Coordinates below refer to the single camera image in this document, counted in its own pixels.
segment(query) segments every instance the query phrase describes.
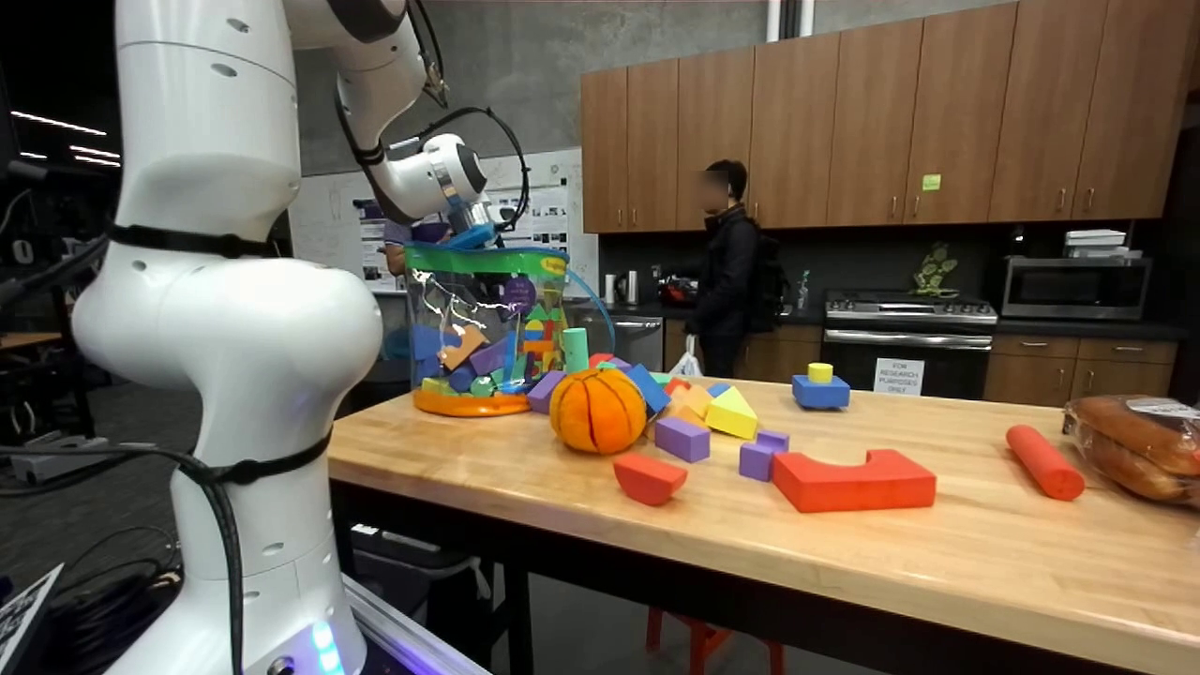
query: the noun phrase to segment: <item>yellow toy block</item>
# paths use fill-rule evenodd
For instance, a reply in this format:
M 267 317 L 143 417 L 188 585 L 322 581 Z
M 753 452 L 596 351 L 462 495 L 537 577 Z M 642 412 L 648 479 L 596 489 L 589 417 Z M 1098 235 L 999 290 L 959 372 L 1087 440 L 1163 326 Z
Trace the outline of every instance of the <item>yellow toy block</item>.
M 667 412 L 706 429 L 708 402 L 706 387 L 676 387 Z
M 708 402 L 706 424 L 737 440 L 757 434 L 757 412 L 751 409 L 738 387 L 729 387 L 722 396 Z

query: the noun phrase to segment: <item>countertop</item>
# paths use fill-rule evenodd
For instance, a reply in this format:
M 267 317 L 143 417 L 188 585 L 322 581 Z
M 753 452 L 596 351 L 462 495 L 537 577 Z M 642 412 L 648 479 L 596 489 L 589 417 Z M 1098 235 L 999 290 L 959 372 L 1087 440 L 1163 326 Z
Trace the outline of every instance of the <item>countertop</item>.
M 333 479 L 498 522 L 676 560 L 843 605 L 992 635 L 1132 671 L 1200 662 L 1198 514 L 1142 501 L 1091 477 L 1078 501 L 1042 497 L 1004 451 L 1012 424 L 1059 440 L 1063 409 L 859 394 L 802 412 L 787 387 L 737 382 L 762 429 L 832 466 L 869 447 L 938 471 L 929 510 L 797 514 L 738 477 L 712 440 L 676 501 L 632 501 L 611 461 L 572 452 L 547 417 L 448 419 L 413 396 L 337 419 Z M 637 452 L 681 466 L 642 442 Z

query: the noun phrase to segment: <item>orange foam piece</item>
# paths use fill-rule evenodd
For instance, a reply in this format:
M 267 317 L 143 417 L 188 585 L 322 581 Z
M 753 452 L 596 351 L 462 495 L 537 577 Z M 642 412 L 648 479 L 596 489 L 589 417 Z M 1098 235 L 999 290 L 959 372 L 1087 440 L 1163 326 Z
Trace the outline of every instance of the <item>orange foam piece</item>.
M 817 510 L 911 510 L 929 506 L 938 477 L 898 451 L 868 451 L 864 466 L 823 466 L 777 452 L 774 482 L 802 514 Z
M 666 506 L 672 501 L 672 495 L 681 492 L 681 482 L 688 479 L 684 466 L 667 466 L 644 452 L 622 452 L 611 461 L 616 482 L 648 506 Z

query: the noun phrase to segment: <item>person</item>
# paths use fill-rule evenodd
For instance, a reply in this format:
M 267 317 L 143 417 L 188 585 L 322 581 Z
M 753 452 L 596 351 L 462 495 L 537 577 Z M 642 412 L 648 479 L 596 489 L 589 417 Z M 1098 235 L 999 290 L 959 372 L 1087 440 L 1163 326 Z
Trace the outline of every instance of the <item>person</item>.
M 757 221 L 747 214 L 747 164 L 712 162 L 703 171 L 706 206 L 706 266 L 697 309 L 688 332 L 703 346 L 706 375 L 737 375 L 742 341 L 751 332 L 753 311 L 753 259 L 757 259 Z

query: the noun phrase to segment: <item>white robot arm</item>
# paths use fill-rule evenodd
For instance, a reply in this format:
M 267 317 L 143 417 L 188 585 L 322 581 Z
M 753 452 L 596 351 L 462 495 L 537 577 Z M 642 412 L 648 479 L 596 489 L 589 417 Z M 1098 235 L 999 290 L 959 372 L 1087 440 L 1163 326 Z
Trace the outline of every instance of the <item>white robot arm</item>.
M 486 187 L 453 135 L 399 159 L 381 146 L 429 85 L 404 0 L 118 0 L 123 182 L 103 274 L 73 315 L 81 347 L 143 387 L 194 387 L 194 461 L 263 477 L 228 482 L 232 560 L 206 492 L 174 479 L 188 581 L 114 671 L 364 662 L 322 447 L 383 326 L 356 276 L 263 252 L 299 182 L 293 47 L 337 55 L 346 132 L 399 216 L 444 209 L 448 187 Z

